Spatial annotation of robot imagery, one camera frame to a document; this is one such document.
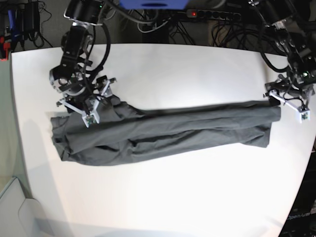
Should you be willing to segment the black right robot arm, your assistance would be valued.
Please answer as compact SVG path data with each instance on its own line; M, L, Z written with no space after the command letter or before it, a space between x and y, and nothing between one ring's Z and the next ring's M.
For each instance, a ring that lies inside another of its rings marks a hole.
M64 17L72 20L70 30L61 40L63 55L60 64L49 72L51 86L60 94L57 106L65 106L68 112L76 112L86 127L100 122L97 112L99 104L112 96L110 85L115 78L97 77L108 59L111 38L104 24L104 0L72 0L64 12ZM105 54L99 65L88 70L93 62L89 59L92 53L96 33L89 29L102 27L106 37Z

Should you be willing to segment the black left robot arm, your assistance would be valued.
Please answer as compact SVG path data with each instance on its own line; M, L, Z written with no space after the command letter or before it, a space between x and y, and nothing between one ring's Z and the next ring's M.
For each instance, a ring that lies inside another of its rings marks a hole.
M296 112L297 120L310 120L308 107L315 94L316 83L316 24L302 19L290 0L250 0L248 2L262 20L258 36L261 42L265 31L273 33L277 47L285 54L287 66L275 67L259 52L266 65L278 73L278 78L265 85L272 105L287 105Z

